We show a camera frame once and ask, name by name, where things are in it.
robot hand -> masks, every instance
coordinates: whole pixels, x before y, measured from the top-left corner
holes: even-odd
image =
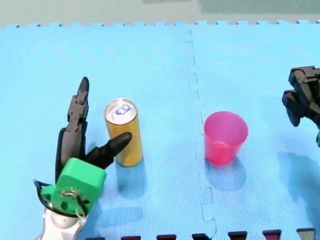
[[[292,68],[289,82],[294,90],[283,93],[282,103],[293,126],[306,117],[320,129],[320,68],[305,66]],[[320,132],[316,137],[320,147]]]
[[[105,169],[131,141],[132,134],[124,132],[85,153],[88,93],[89,80],[84,77],[77,95],[71,99],[68,125],[59,133],[55,184],[34,182],[45,207],[43,233],[36,240],[76,239],[102,191]]]

red plastic cup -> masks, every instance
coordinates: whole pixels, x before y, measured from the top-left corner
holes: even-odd
[[[219,111],[211,114],[204,123],[204,152],[206,159],[225,166],[235,158],[248,137],[248,126],[237,114]]]

pink cup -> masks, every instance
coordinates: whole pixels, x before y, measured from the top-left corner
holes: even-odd
[[[204,123],[204,151],[206,159],[218,166],[231,163],[248,137],[248,126],[237,114],[219,111]]]

can lid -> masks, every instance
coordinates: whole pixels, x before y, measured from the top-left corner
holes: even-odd
[[[126,98],[117,98],[110,102],[104,110],[104,118],[115,125],[130,123],[137,115],[134,103]]]

interlocking foam tile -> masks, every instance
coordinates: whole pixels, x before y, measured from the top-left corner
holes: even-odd
[[[263,231],[281,230],[282,240],[299,240],[299,228],[320,230],[318,129],[307,119],[293,127],[281,101],[291,68],[320,67],[320,24],[297,23],[199,21],[186,39],[194,47],[195,110],[204,120],[231,111],[249,126],[234,164],[204,170],[214,239],[246,231],[247,240],[262,240]]]
[[[0,30],[0,239],[33,240],[43,231],[33,179],[54,182],[58,133],[83,76],[87,151],[106,143],[104,107],[124,97],[139,108],[144,160],[106,170],[78,239],[227,240],[247,232],[247,240],[262,240],[281,230],[282,240],[298,240],[297,229],[319,229],[318,130],[308,120],[292,127],[281,103],[292,67],[320,67],[320,24],[298,23]],[[202,125],[222,110],[241,115],[250,132],[237,160],[215,168],[204,160]]]
[[[33,179],[54,183],[58,134],[83,76],[90,81],[87,150],[108,140],[106,104],[129,98],[139,109],[144,160],[107,169],[104,192],[78,239],[213,236],[215,222],[204,219],[199,194],[201,121],[190,107],[198,96],[190,89],[188,25],[102,25],[0,30],[0,239],[42,233]]]

